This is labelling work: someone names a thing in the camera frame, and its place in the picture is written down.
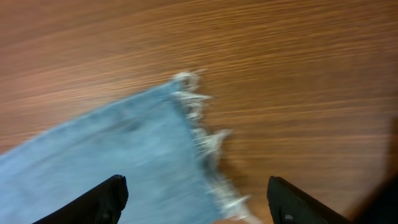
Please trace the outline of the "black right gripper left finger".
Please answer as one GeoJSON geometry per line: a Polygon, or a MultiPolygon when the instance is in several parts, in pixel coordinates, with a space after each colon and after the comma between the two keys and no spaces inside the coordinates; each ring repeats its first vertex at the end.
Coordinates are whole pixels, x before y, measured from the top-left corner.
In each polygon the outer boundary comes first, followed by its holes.
{"type": "Polygon", "coordinates": [[[128,196],[125,176],[114,175],[33,224],[117,224],[128,196]]]}

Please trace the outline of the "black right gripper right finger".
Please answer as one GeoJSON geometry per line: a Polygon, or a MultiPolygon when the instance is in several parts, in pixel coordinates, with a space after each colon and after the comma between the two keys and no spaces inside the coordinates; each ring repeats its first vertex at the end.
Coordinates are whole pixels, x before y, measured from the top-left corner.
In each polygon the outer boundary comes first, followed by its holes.
{"type": "Polygon", "coordinates": [[[351,223],[281,177],[269,177],[267,199],[274,224],[351,223]]]}

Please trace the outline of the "light blue denim jeans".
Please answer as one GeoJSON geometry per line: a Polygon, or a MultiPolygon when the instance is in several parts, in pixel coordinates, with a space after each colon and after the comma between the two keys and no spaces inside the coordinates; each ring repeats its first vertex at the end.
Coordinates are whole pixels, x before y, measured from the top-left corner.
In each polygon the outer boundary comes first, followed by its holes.
{"type": "Polygon", "coordinates": [[[121,223],[257,223],[218,172],[229,130],[202,125],[197,86],[196,73],[178,73],[3,154],[1,222],[33,223],[119,174],[129,192],[121,223]]]}

